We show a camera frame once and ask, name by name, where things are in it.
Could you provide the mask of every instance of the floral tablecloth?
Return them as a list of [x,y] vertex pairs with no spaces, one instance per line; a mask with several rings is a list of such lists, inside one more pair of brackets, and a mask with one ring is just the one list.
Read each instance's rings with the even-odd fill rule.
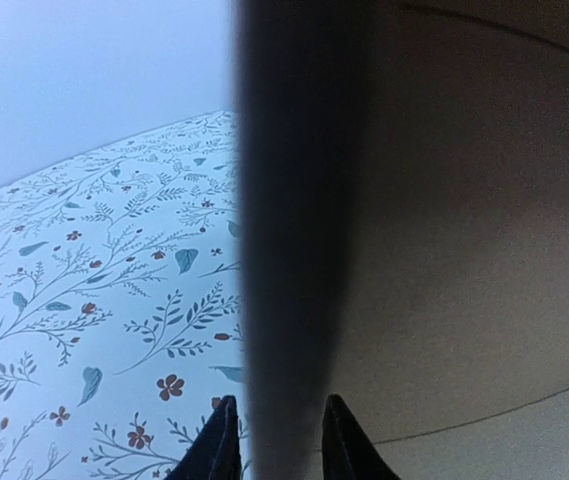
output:
[[203,115],[0,189],[0,480],[163,478],[241,406],[235,137]]

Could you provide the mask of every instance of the floral print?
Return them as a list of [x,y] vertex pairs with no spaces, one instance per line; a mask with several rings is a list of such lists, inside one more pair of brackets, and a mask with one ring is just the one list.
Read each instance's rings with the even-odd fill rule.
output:
[[164,478],[212,399],[242,407],[234,122],[195,117],[0,189],[0,480]]
[[171,397],[181,397],[182,387],[184,380],[177,378],[177,375],[171,374],[166,379],[159,379],[157,386],[162,390],[160,391],[160,398],[167,402]]

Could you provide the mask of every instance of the flower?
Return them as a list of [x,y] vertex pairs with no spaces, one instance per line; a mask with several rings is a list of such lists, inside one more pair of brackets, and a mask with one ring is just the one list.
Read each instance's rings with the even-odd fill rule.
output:
[[56,427],[61,427],[65,421],[71,418],[71,414],[66,411],[66,408],[60,407],[57,410],[57,413],[51,412],[48,418],[50,418],[51,420],[55,420]]
[[147,435],[144,427],[136,426],[134,432],[128,432],[128,446],[135,447],[138,450],[143,449],[146,445],[150,445],[153,441],[153,436]]
[[96,310],[96,309],[97,309],[97,305],[95,305],[94,303],[91,303],[91,302],[85,303],[85,304],[82,306],[82,313],[83,313],[84,315],[90,315],[90,314],[92,314],[92,313],[95,313],[95,310]]
[[73,230],[71,233],[66,235],[66,239],[67,240],[77,240],[81,236],[82,236],[82,234],[80,232],[78,232],[77,230]]
[[170,374],[168,377],[166,377],[166,380],[162,380],[160,378],[157,381],[157,386],[162,389],[160,392],[160,398],[165,402],[168,402],[168,399],[171,398],[171,395],[174,397],[179,397],[182,395],[184,380],[177,378],[177,375]]

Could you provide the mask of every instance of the blue wall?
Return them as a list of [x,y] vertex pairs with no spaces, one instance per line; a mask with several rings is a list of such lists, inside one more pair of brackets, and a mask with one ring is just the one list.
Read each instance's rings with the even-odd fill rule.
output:
[[0,186],[232,108],[230,0],[0,0]]

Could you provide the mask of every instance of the dark curved line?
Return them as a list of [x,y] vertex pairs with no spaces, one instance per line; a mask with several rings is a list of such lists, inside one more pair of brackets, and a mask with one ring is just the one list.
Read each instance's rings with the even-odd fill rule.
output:
[[490,28],[492,30],[499,30],[503,33],[507,33],[510,35],[514,35],[516,37],[530,40],[532,42],[546,45],[547,47],[551,47],[555,50],[558,50],[560,52],[569,55],[569,47],[566,47],[561,43],[554,42],[553,40],[549,40],[548,38],[542,37],[534,33],[525,32],[515,27],[502,25],[501,23],[493,22],[491,20],[485,20],[483,18],[478,18],[472,15],[467,15],[464,13],[455,12],[451,10],[445,10],[436,7],[428,7],[424,5],[411,5],[408,3],[400,3],[399,9],[401,11],[416,13],[423,16],[449,18],[453,20],[459,20],[465,23],[472,23],[482,27]]
[[564,393],[568,393],[568,392],[569,392],[569,387],[564,388],[563,390],[559,390],[555,393],[552,393],[551,395],[547,395],[546,397],[540,398],[538,400],[534,400],[532,402],[525,403],[524,405],[520,405],[520,406],[517,406],[514,408],[510,408],[508,410],[504,410],[503,412],[500,412],[500,413],[494,413],[492,415],[487,415],[486,417],[478,418],[475,420],[470,420],[468,422],[458,423],[457,425],[438,428],[435,430],[429,430],[429,431],[421,432],[421,433],[415,433],[413,435],[406,435],[404,437],[389,438],[387,440],[378,440],[376,442],[373,442],[373,445],[384,445],[386,443],[403,442],[406,440],[413,440],[415,438],[427,437],[429,435],[434,435],[436,433],[446,432],[448,430],[454,430],[456,428],[468,427],[469,425],[475,425],[476,423],[481,423],[481,422],[484,422],[486,420],[492,420],[494,418],[501,417],[503,415],[508,415],[509,413],[513,413],[513,412],[516,412],[518,410],[522,410],[524,408],[528,408],[528,407],[531,407],[533,405],[537,405],[539,403],[545,402],[547,400],[550,400],[551,398],[558,397],[558,396],[560,396]]

